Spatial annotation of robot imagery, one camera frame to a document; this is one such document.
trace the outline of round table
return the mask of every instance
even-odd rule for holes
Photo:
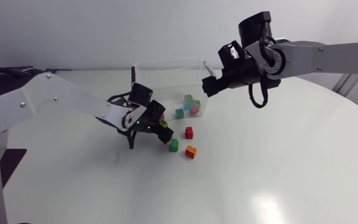
[[[130,74],[60,75],[107,99]],[[169,121],[178,152],[145,133],[130,150],[114,128],[51,102],[10,131],[8,147],[28,152],[4,188],[8,221],[358,223],[358,106],[299,78],[268,100],[257,109],[246,87],[224,90],[204,116]]]

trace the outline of cube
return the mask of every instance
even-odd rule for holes
[[[171,152],[177,152],[179,149],[179,141],[177,139],[171,140]]]
[[[200,112],[200,108],[192,108],[192,109],[190,109],[191,114],[196,114],[198,112]]]
[[[185,112],[183,109],[176,109],[175,115],[176,115],[177,119],[182,119],[185,117]]]
[[[199,100],[193,100],[193,108],[200,108],[201,102]]]
[[[168,123],[164,120],[160,121],[160,125],[163,126],[164,128],[168,127]]]
[[[187,127],[185,130],[186,139],[193,139],[193,128]]]
[[[189,158],[194,159],[197,155],[197,149],[193,146],[187,146],[185,155]]]
[[[184,101],[183,102],[183,109],[184,110],[190,110],[193,107],[193,103],[191,101]]]
[[[191,95],[185,95],[185,101],[193,102],[193,97]]]

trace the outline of plastic container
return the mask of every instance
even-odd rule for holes
[[[204,114],[208,97],[203,91],[202,79],[213,75],[212,69],[204,60],[182,58],[137,62],[133,67],[135,82],[152,89],[152,100],[165,107],[165,121],[194,118]]]

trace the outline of white robotic arm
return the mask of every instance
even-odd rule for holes
[[[138,83],[133,83],[131,92],[106,101],[52,73],[35,70],[31,74],[5,68],[0,71],[0,161],[7,148],[9,128],[35,115],[47,101],[84,112],[116,128],[127,136],[131,149],[138,131],[155,133],[164,143],[172,137],[173,131],[158,123],[165,108],[154,100],[150,102],[152,90]],[[0,168],[0,224],[5,223]]]

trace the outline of metal bracket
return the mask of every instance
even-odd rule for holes
[[[262,54],[260,53],[259,41],[256,41],[255,43],[250,44],[248,47],[246,47],[246,51],[248,52],[248,54],[251,55],[268,74],[275,74],[282,69],[283,59],[281,55],[278,52],[276,52],[274,49],[270,47],[265,47],[265,49],[266,49],[266,54],[274,59],[275,63],[274,66],[272,67],[266,62],[266,60],[263,58]]]

